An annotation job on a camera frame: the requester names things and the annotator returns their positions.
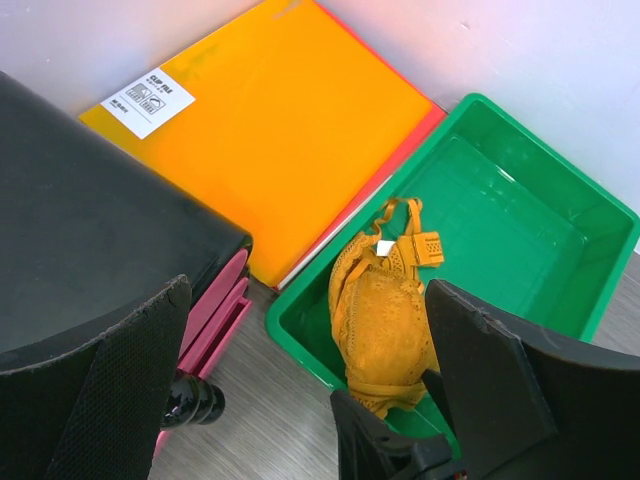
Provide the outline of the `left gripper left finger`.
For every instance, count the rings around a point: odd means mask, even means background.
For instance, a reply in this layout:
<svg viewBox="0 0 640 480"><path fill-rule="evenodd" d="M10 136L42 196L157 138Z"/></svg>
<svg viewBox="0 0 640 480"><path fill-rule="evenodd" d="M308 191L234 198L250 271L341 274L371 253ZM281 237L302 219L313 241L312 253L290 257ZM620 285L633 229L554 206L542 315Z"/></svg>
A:
<svg viewBox="0 0 640 480"><path fill-rule="evenodd" d="M191 298L179 275L105 315L3 352L2 478L147 478Z"/></svg>

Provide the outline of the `orange lace bra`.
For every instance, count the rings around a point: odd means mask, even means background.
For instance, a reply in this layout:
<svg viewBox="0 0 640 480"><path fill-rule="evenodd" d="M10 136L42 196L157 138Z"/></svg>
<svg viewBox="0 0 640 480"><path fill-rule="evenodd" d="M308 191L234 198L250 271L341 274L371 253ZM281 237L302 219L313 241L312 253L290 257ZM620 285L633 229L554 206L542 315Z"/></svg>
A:
<svg viewBox="0 0 640 480"><path fill-rule="evenodd" d="M425 305L423 268L444 261L440 236L421 225L418 198L392 198L369 231L338 255L329 279L331 335L351 396L380 419L414 409L422 376L440 365Z"/></svg>

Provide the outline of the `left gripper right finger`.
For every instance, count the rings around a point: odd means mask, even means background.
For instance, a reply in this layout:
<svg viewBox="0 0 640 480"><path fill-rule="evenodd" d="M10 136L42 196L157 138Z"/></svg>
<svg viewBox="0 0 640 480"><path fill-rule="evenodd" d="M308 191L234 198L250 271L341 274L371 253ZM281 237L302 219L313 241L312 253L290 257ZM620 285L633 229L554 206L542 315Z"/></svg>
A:
<svg viewBox="0 0 640 480"><path fill-rule="evenodd" d="M426 291L440 363L423 381L452 429L411 438L334 392L343 479L635 479L639 360L556 333L444 280Z"/></svg>

